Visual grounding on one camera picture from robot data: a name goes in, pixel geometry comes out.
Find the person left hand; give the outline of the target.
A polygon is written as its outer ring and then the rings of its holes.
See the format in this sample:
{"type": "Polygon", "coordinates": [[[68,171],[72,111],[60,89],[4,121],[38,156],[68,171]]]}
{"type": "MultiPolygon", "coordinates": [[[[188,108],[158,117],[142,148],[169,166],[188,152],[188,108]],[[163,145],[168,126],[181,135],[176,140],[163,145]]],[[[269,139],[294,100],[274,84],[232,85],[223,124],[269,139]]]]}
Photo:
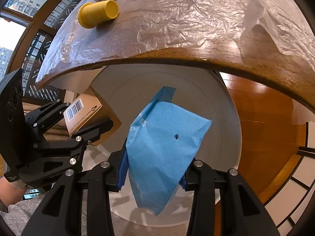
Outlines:
{"type": "Polygon", "coordinates": [[[1,177],[0,184],[1,211],[7,213],[10,205],[22,200],[28,186],[21,180],[10,183],[5,177],[1,177]]]}

